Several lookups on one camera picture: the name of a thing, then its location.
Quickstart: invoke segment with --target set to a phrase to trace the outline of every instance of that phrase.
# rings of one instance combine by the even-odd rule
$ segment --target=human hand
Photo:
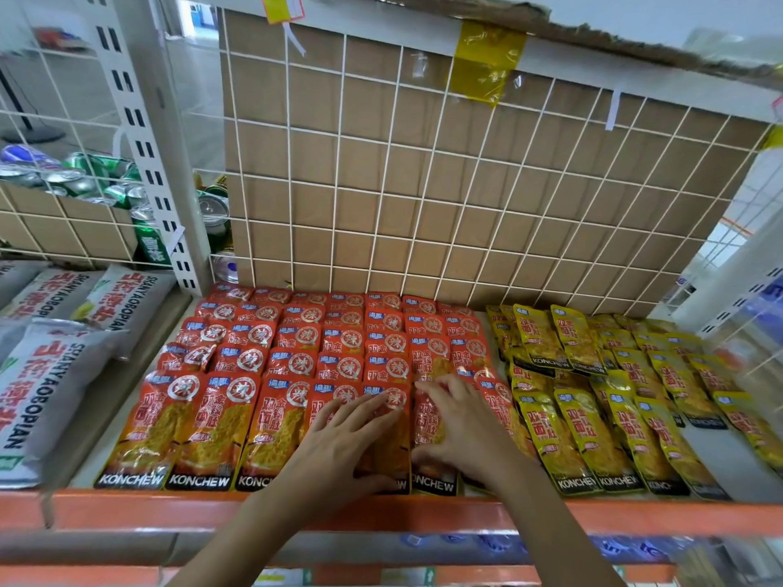
[[[412,460],[417,464],[446,463],[496,491],[509,470],[527,465],[525,456],[474,387],[455,374],[436,380],[419,381],[416,389],[438,408],[445,439],[417,446]],[[449,391],[438,384],[446,385]]]
[[[279,506],[285,507],[296,525],[292,531],[367,494],[397,489],[397,483],[387,476],[353,476],[362,454],[403,414],[396,409],[374,418],[386,399],[384,392],[347,404],[340,399],[326,404],[277,478],[261,491],[267,498],[279,499]]]

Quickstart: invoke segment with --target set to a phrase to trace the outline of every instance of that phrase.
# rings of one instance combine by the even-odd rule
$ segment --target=fingers
[[[397,482],[389,476],[362,476],[357,478],[353,485],[356,490],[356,497],[360,499],[376,492],[394,492],[397,490]]]
[[[322,428],[324,428],[327,425],[327,420],[329,419],[329,416],[337,412],[342,404],[343,404],[342,400],[333,399],[331,402],[323,406],[320,412],[318,412],[318,414],[316,415],[316,419],[312,421],[308,433],[314,430],[321,430]]]
[[[446,385],[449,388],[449,393],[451,396],[457,401],[464,400],[466,397],[469,397],[471,391],[473,391],[472,387],[470,387],[467,383],[465,383],[465,381],[460,379],[460,377],[454,373],[438,377],[436,380],[438,383]]]
[[[348,402],[347,404],[343,405],[334,415],[334,418],[332,418],[331,425],[339,426],[340,424],[343,424],[347,420],[347,417],[353,414],[353,411],[357,409],[358,406],[368,402],[374,397],[377,396],[374,396],[373,394],[365,394],[362,395],[359,399],[355,399],[352,402]]]
[[[432,381],[416,381],[416,389],[427,394],[441,413],[447,411],[452,405],[453,399],[451,396],[440,385]]]
[[[357,448],[360,453],[382,436],[387,430],[395,425],[399,417],[403,414],[402,410],[392,410],[389,413],[378,416],[370,420],[356,432],[359,437]]]
[[[449,462],[448,449],[445,444],[420,444],[410,453],[410,459],[413,463],[447,463]]]
[[[367,420],[372,418],[375,411],[386,403],[386,392],[374,395],[372,399],[358,404],[353,412],[347,417],[345,424],[349,430],[358,430],[367,423]]]

